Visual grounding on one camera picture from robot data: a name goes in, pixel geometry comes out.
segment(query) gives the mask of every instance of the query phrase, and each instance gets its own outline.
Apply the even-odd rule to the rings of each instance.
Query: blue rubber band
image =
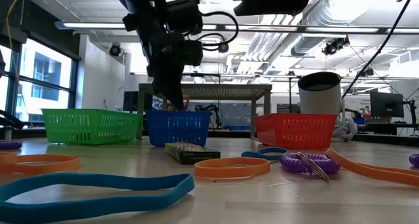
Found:
[[[13,204],[5,202],[24,192],[56,184],[108,187],[133,191],[173,189],[163,195],[116,196],[46,204]],[[19,179],[1,186],[0,221],[12,224],[40,224],[99,217],[122,212],[159,210],[176,203],[193,189],[194,180],[191,174],[141,178],[105,174],[47,174]]]
[[[247,158],[258,158],[258,159],[266,159],[269,161],[275,161],[275,160],[280,160],[282,158],[282,155],[265,155],[266,153],[282,153],[282,154],[286,154],[288,153],[288,150],[283,149],[283,148],[265,148],[265,149],[261,149],[260,151],[246,151],[242,153],[242,157],[247,157]]]

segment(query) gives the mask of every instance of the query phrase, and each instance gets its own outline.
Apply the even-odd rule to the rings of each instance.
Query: purple spiral keychain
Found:
[[[0,150],[20,149],[21,147],[22,147],[21,141],[0,140]]]
[[[411,156],[409,157],[409,162],[410,162],[413,166],[415,166],[415,167],[419,168],[419,154],[414,154],[414,155],[411,155]]]
[[[325,155],[288,153],[282,157],[281,164],[288,172],[316,174],[323,179],[327,177],[325,174],[336,174],[340,170],[340,165]]]

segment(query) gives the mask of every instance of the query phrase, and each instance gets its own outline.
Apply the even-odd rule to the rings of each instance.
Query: red plastic basket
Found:
[[[274,113],[255,117],[257,139],[286,149],[330,147],[337,115]]]

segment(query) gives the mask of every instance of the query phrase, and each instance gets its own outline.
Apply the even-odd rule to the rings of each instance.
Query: white cloth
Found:
[[[336,123],[333,138],[339,138],[347,142],[352,140],[357,131],[358,129],[354,120],[346,118],[345,122]]]

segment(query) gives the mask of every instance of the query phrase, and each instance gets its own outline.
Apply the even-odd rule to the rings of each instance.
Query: metal rack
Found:
[[[182,84],[183,94],[191,100],[245,100],[251,101],[250,136],[255,137],[256,101],[263,97],[263,114],[270,114],[271,84]],[[145,93],[163,99],[163,110],[168,101],[161,94],[155,94],[151,83],[138,85],[137,113],[143,114]]]

